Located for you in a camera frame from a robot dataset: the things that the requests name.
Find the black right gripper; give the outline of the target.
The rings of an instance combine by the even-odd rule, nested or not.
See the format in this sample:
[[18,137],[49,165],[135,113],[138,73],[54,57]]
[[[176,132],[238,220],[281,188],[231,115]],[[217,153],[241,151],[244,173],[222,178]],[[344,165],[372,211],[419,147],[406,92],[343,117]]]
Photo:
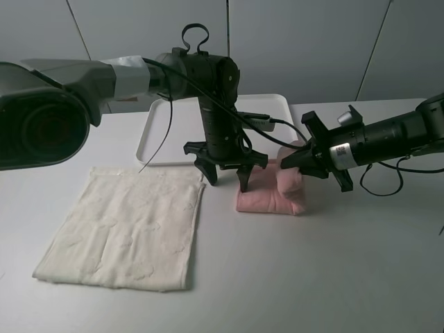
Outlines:
[[352,140],[364,123],[351,126],[327,129],[314,112],[302,116],[304,124],[311,135],[309,148],[304,148],[282,158],[281,169],[299,168],[304,176],[327,179],[332,174],[341,191],[353,190],[353,181],[348,172],[358,166],[352,153]]

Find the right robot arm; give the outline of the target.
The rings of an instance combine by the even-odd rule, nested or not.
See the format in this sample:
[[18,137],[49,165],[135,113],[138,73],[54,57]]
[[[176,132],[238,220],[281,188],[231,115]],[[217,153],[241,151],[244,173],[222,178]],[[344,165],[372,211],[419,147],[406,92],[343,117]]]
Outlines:
[[314,112],[301,120],[311,135],[303,147],[282,159],[281,169],[298,168],[320,179],[336,178],[341,191],[353,190],[349,169],[387,160],[443,152],[443,95],[433,96],[412,112],[372,124],[353,107],[338,118],[339,127],[327,129]]

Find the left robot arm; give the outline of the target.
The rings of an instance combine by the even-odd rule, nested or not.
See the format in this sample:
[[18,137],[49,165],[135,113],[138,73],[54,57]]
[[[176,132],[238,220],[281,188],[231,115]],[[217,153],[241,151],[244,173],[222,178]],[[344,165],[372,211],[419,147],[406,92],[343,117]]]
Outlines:
[[157,60],[128,56],[111,60],[30,59],[1,63],[1,169],[65,162],[101,123],[106,103],[143,95],[198,101],[205,140],[188,142],[186,154],[209,183],[218,170],[235,169],[246,191],[254,167],[268,158],[254,151],[245,130],[253,114],[238,112],[240,72],[232,59],[175,48]]

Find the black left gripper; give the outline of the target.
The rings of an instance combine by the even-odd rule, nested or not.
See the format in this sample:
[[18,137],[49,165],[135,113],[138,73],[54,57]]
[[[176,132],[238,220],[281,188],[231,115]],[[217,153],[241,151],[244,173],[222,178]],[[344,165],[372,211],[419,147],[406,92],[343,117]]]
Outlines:
[[253,166],[265,168],[268,156],[246,147],[243,143],[241,125],[210,98],[199,97],[198,106],[205,140],[187,142],[184,145],[185,154],[196,156],[194,166],[211,186],[215,186],[218,180],[217,167],[233,169],[239,167],[237,169],[239,189],[241,193],[247,192]]

